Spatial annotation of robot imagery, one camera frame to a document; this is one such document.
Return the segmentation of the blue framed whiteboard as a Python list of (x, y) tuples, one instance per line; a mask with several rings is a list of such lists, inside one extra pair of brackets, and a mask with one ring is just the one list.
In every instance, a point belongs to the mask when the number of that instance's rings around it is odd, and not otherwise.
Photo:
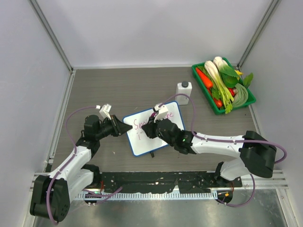
[[(185, 127), (178, 103), (172, 101), (166, 103), (166, 106), (168, 108), (166, 118), (183, 130)], [(168, 146), (166, 142), (159, 138), (148, 138), (142, 129), (142, 126), (148, 122), (152, 113), (153, 109), (149, 108), (123, 118), (124, 123), (133, 127), (127, 132), (127, 136), (134, 156), (140, 156)]]

